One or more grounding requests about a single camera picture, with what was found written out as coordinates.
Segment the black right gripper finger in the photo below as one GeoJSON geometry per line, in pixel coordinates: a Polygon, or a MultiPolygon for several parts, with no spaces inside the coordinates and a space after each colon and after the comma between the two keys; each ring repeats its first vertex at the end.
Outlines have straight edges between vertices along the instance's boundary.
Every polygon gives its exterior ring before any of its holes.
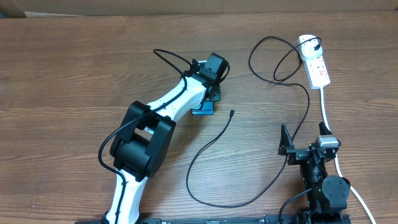
{"type": "Polygon", "coordinates": [[[332,135],[332,132],[327,128],[323,121],[319,123],[319,130],[321,135],[332,135]]]}
{"type": "Polygon", "coordinates": [[[280,143],[279,143],[279,148],[278,148],[278,155],[286,156],[288,153],[290,153],[294,149],[295,149],[295,147],[293,144],[293,140],[290,137],[287,127],[285,124],[282,124],[281,125],[280,143]]]}

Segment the blue Samsung Galaxy smartphone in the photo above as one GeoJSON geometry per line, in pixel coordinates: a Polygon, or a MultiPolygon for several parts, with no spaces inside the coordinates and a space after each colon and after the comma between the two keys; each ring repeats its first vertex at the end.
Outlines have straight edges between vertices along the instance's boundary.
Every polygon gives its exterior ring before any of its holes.
{"type": "Polygon", "coordinates": [[[191,109],[191,113],[194,116],[208,116],[214,114],[214,103],[204,102],[196,108],[191,109]]]}

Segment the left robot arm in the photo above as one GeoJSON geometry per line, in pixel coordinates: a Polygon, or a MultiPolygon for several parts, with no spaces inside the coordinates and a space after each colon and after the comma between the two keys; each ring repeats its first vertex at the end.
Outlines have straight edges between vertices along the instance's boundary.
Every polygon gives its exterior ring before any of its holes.
{"type": "Polygon", "coordinates": [[[228,61],[212,53],[207,60],[190,61],[186,71],[178,69],[179,83],[163,97],[129,106],[98,151],[99,163],[116,174],[112,206],[100,223],[137,223],[145,184],[162,165],[177,121],[189,111],[212,114],[229,71],[228,61]]]}

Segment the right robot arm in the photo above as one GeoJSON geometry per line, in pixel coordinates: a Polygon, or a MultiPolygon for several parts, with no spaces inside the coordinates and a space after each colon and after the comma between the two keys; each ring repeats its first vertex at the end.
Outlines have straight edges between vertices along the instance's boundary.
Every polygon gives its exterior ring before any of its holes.
{"type": "Polygon", "coordinates": [[[347,199],[351,183],[337,175],[328,175],[325,163],[336,157],[341,146],[326,127],[319,123],[320,135],[308,147],[298,149],[294,146],[290,134],[283,124],[278,155],[285,156],[290,166],[300,166],[300,175],[305,190],[288,199],[280,208],[279,223],[350,223],[349,215],[342,214],[347,209],[347,199]],[[295,199],[305,195],[307,207],[297,210],[290,219],[282,216],[284,208],[295,199]]]}

